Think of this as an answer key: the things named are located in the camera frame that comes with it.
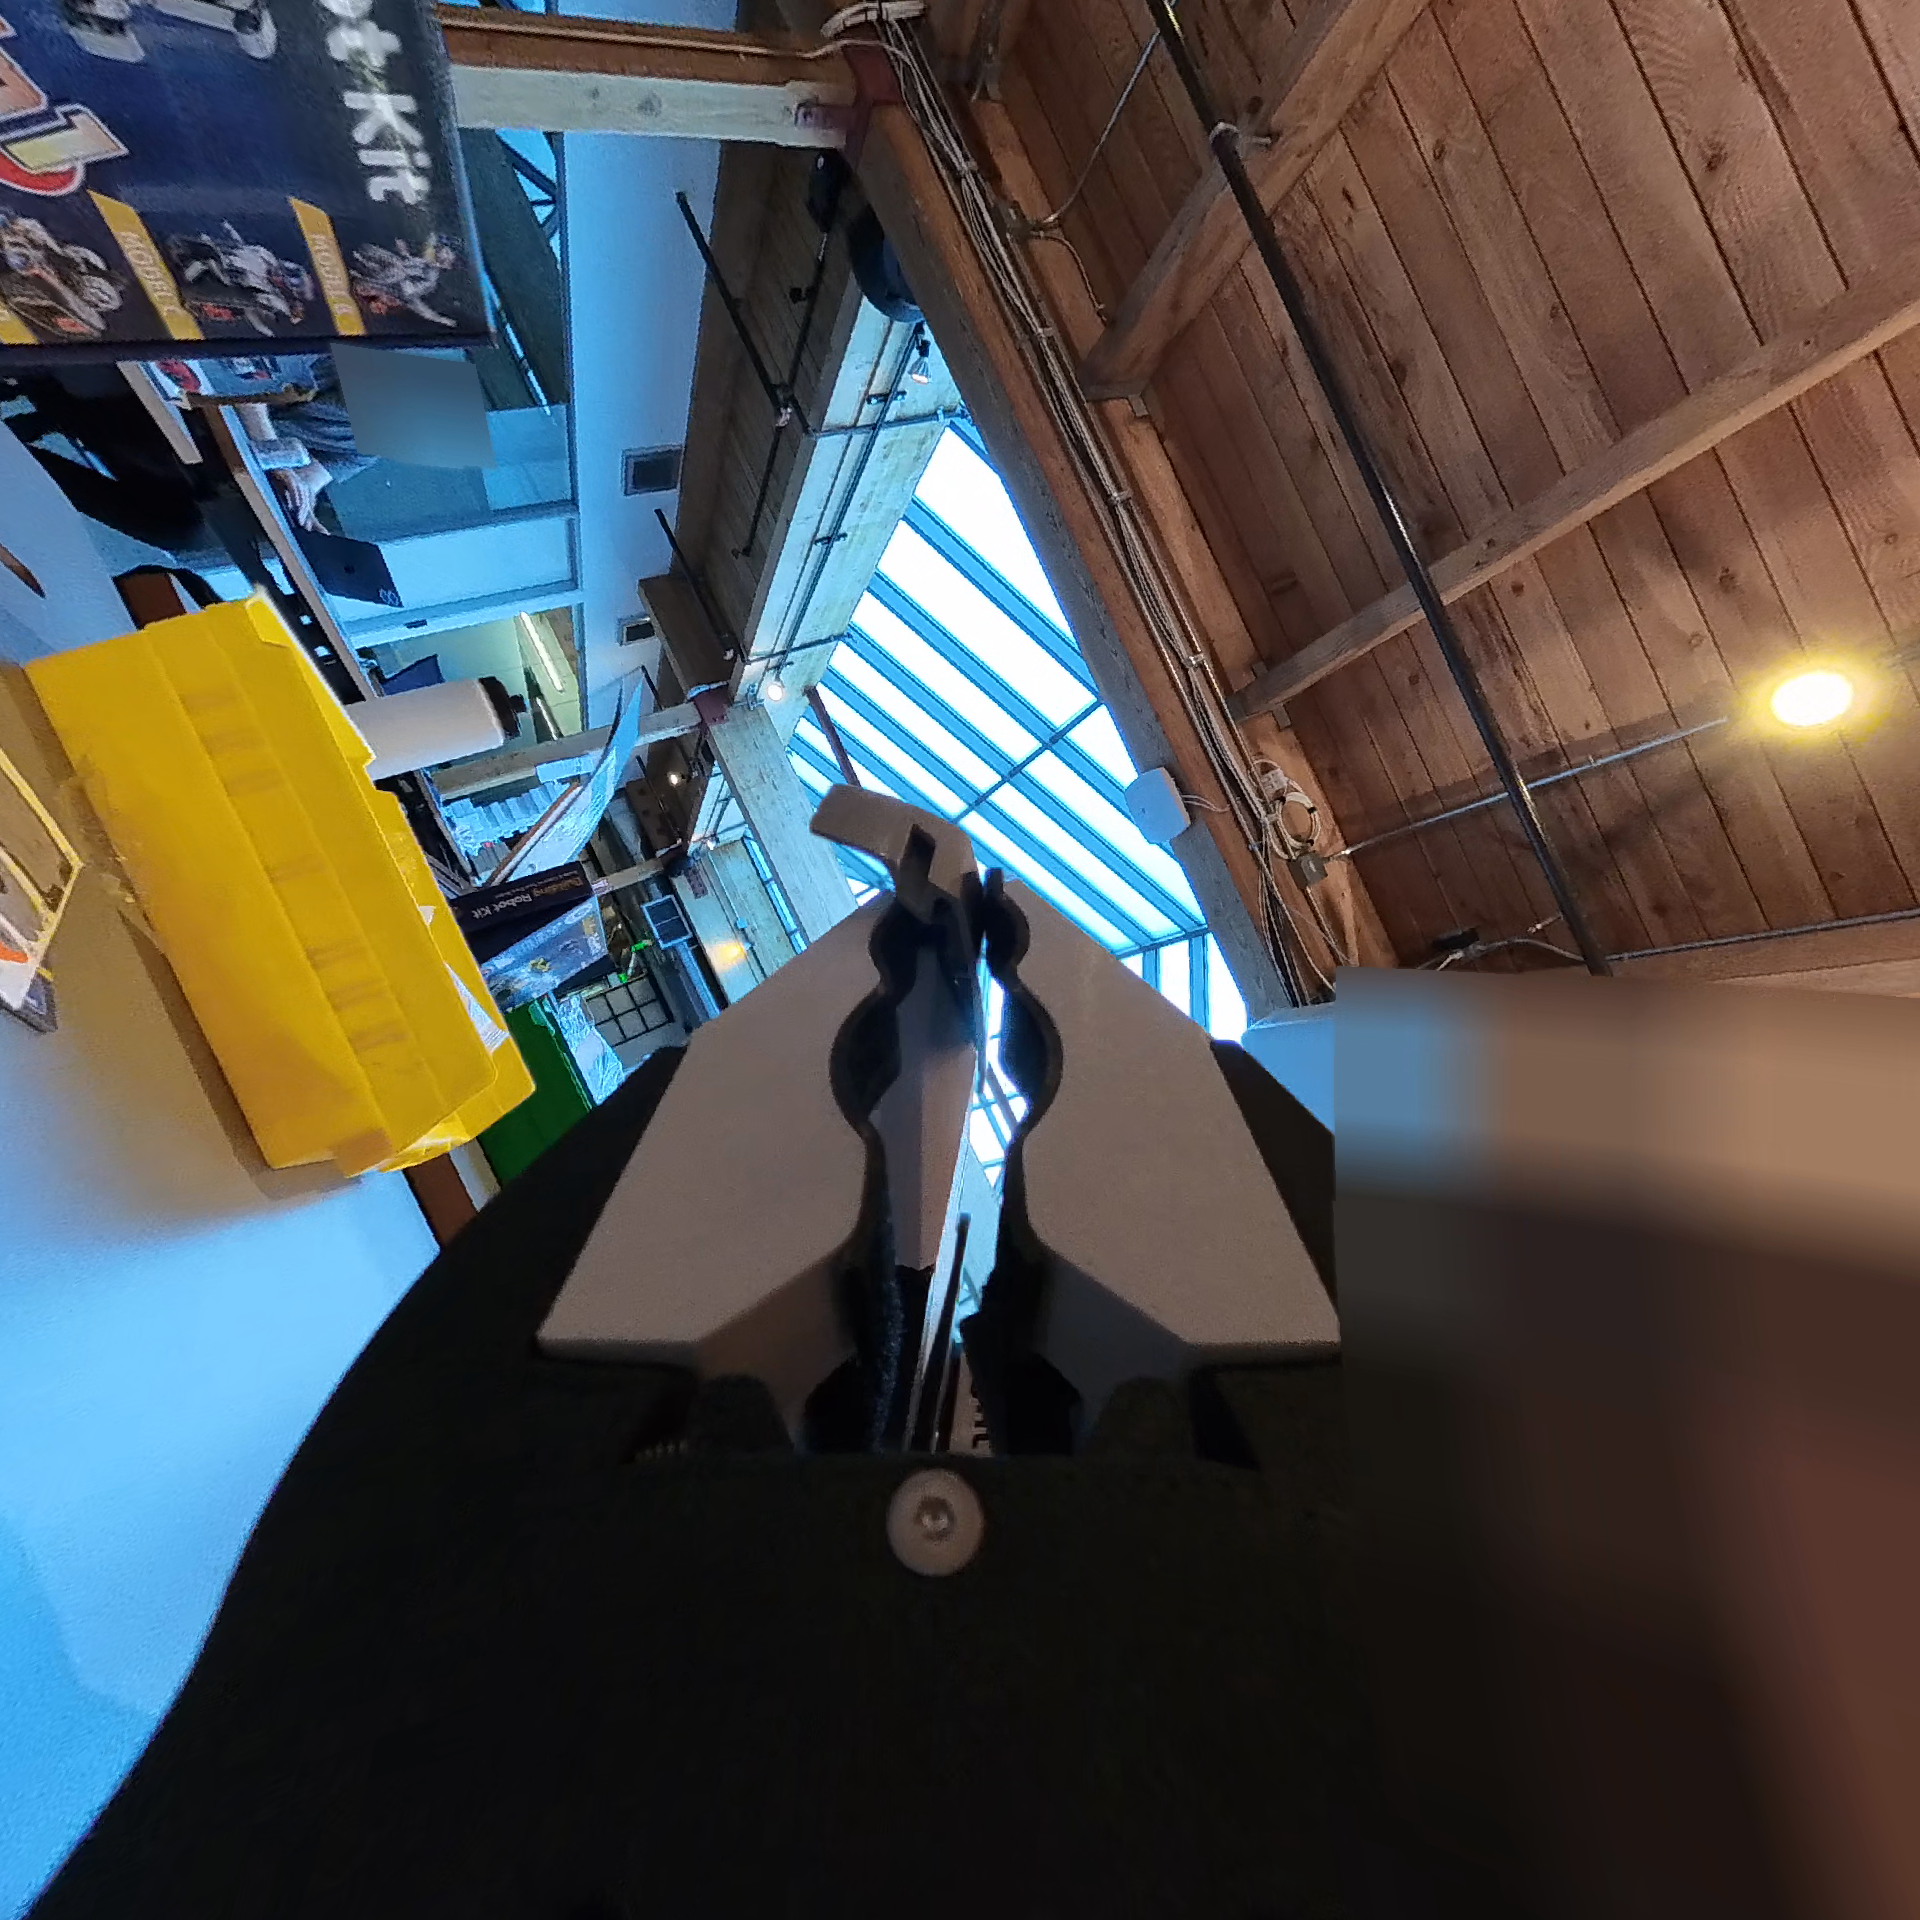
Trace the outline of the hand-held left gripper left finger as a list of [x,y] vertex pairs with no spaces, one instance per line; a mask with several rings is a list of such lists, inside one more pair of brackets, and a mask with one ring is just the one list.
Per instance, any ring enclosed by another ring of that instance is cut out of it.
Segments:
[[897,998],[871,899],[680,1049],[555,1305],[552,1358],[763,1382],[789,1431],[880,1444],[902,1348]]

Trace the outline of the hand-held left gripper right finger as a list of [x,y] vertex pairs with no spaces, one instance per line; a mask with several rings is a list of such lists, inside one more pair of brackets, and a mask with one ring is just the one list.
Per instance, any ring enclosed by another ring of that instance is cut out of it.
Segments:
[[1027,883],[996,881],[1024,1099],[996,1250],[996,1450],[1075,1452],[1123,1386],[1342,1352],[1333,1136]]

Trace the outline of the grey desk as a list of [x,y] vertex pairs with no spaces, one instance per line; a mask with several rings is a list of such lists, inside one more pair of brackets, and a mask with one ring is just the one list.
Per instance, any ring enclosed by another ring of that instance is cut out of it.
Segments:
[[83,852],[52,1030],[5,1010],[5,1915],[153,1736],[282,1468],[435,1255],[397,1171],[273,1167],[46,726],[37,639],[133,628],[5,432],[5,752]]

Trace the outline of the green plastic bin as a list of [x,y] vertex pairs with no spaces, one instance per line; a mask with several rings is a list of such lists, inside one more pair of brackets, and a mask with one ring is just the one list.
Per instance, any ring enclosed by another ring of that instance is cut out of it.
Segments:
[[542,997],[508,1010],[533,1090],[478,1136],[500,1186],[513,1182],[625,1081],[581,997]]

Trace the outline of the dark product box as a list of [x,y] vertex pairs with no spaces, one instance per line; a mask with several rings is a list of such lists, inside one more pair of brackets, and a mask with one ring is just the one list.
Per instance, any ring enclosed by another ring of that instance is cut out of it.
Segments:
[[594,899],[587,867],[569,861],[453,895],[450,908],[472,959],[488,965]]

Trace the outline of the yellow plastic bin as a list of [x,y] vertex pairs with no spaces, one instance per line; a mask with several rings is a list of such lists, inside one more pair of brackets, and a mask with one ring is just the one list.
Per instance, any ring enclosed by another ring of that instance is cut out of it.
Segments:
[[401,804],[264,595],[25,671],[266,1164],[401,1171],[533,1094]]

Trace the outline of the skylight window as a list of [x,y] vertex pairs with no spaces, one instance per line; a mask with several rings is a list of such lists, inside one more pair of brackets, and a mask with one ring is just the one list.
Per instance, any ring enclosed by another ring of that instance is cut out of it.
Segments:
[[1212,1038],[1246,1004],[1175,854],[1123,792],[1140,766],[1097,697],[1004,481],[944,423],[853,611],[809,648],[826,711],[797,719],[810,798],[859,780],[959,826]]

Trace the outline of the black ceiling pipe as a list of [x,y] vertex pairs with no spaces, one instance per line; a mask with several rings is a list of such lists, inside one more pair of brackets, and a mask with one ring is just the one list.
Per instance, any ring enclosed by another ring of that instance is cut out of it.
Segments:
[[1524,779],[1524,771],[1501,731],[1498,718],[1477,679],[1475,663],[1456,636],[1449,604],[1431,578],[1428,559],[1419,551],[1419,546],[1408,529],[1408,518],[1404,516],[1402,504],[1389,482],[1389,475],[1379,466],[1375,449],[1367,438],[1362,420],[1359,420],[1354,410],[1352,395],[1343,384],[1337,357],[1331,353],[1327,340],[1323,337],[1323,328],[1312,315],[1302,280],[1293,270],[1293,264],[1286,259],[1273,213],[1263,206],[1259,186],[1256,184],[1253,173],[1243,159],[1240,134],[1218,108],[1214,88],[1204,80],[1200,63],[1189,47],[1189,35],[1179,24],[1173,5],[1166,2],[1153,2],[1148,11],[1184,84],[1189,103],[1194,115],[1206,127],[1214,159],[1223,173],[1225,186],[1237,204],[1237,212],[1246,227],[1246,234],[1261,258],[1261,264],[1270,283],[1274,284],[1274,292],[1280,297],[1288,323],[1293,325],[1293,331],[1302,343],[1302,354],[1315,375],[1315,381],[1321,387],[1323,401],[1337,426],[1343,446],[1355,466],[1355,471],[1379,520],[1383,521],[1391,551],[1402,569],[1407,585],[1413,592],[1414,605],[1421,618],[1428,623],[1452,686],[1462,706],[1467,706],[1475,733],[1495,766],[1495,771],[1501,780],[1501,792],[1518,814],[1528,848],[1533,850],[1536,865],[1541,867],[1547,881],[1557,917],[1564,920],[1568,934],[1573,936],[1578,959],[1587,971],[1598,977],[1610,977],[1615,974],[1611,961],[1585,914],[1573,883],[1573,874],[1562,858],[1562,852],[1554,843],[1550,826],[1534,798],[1533,786]]

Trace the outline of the ceiling light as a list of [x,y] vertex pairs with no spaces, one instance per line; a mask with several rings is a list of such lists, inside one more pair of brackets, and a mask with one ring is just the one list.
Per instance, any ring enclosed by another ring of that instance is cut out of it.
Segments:
[[1884,724],[1897,669],[1883,658],[1813,653],[1758,671],[1738,695],[1736,719],[1766,741],[1831,741]]

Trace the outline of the robot kit box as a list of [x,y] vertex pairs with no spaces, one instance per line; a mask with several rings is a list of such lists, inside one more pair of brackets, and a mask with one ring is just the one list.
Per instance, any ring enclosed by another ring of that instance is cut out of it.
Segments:
[[7,2],[5,370],[491,343],[421,2]]

